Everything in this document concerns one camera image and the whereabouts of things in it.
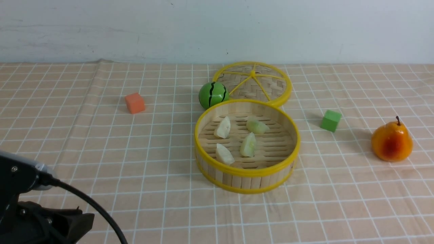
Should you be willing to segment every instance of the white wall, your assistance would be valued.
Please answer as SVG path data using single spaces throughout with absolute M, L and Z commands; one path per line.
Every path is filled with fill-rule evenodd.
M 434 63 L 433 0 L 0 0 L 0 62 Z

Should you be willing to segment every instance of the orange cube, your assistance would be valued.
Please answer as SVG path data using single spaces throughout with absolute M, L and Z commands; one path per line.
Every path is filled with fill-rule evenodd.
M 131 114 L 145 110 L 145 101 L 138 92 L 125 96 L 125 103 Z

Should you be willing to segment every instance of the grid tablecloth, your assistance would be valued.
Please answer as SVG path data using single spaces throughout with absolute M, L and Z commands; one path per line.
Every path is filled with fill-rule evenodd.
M 193 159 L 197 93 L 222 66 L 0 63 L 0 149 L 53 166 L 130 243 L 434 243 L 434 65 L 276 65 L 302 144 L 293 175 L 259 195 L 214 187 Z M 130 115 L 134 92 L 146 111 Z M 319 128 L 327 109 L 342 113 L 335 133 Z M 414 150 L 389 164 L 370 136 L 396 115 Z M 58 188 L 21 200 L 95 212 Z M 118 241 L 97 214 L 80 243 Z

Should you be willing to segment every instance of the orange pear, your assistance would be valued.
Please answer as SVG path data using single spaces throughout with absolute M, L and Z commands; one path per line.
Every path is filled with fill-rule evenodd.
M 377 128 L 371 137 L 372 150 L 383 161 L 402 161 L 413 151 L 413 139 L 407 128 L 398 116 L 396 120 Z

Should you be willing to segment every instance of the green ball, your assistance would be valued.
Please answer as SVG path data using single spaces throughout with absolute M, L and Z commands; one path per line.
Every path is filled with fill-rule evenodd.
M 199 102 L 204 109 L 227 100 L 229 100 L 229 92 L 220 82 L 209 82 L 199 91 Z

